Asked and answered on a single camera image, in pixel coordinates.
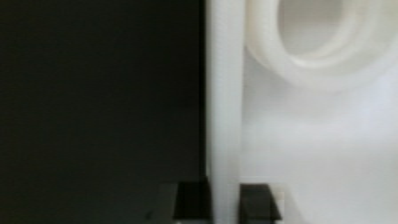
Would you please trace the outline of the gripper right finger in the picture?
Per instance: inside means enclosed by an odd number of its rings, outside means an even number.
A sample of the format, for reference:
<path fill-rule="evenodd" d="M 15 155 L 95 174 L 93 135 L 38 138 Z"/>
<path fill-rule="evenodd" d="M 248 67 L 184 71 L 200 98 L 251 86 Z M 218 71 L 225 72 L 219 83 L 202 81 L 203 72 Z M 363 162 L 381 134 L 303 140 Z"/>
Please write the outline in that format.
<path fill-rule="evenodd" d="M 278 224 L 283 220 L 267 184 L 241 185 L 241 224 Z"/>

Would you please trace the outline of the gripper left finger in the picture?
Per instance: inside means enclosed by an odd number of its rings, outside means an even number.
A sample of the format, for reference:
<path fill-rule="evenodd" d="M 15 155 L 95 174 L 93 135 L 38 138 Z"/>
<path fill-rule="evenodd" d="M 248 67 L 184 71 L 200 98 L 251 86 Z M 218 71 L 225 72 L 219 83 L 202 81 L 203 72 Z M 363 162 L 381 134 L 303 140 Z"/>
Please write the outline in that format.
<path fill-rule="evenodd" d="M 145 224 L 212 224 L 212 194 L 207 181 L 164 183 Z"/>

